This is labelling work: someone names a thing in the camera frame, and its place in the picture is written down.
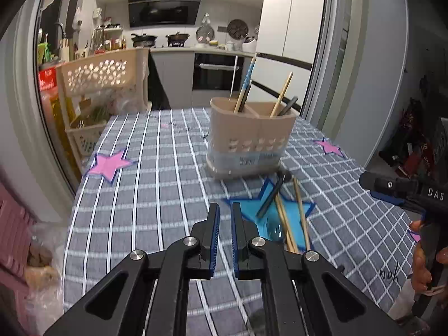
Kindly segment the person's right hand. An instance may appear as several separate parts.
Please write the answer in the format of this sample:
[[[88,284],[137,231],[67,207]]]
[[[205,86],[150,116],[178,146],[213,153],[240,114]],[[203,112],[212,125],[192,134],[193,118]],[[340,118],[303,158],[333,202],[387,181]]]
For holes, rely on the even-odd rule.
[[[422,227],[422,220],[412,221],[409,225],[411,231],[418,233]],[[447,265],[447,247],[439,251],[436,260],[440,264]],[[412,277],[411,283],[412,288],[416,293],[423,293],[428,289],[428,285],[432,281],[432,275],[429,270],[425,267],[425,254],[421,247],[421,243],[418,242],[412,260]]]

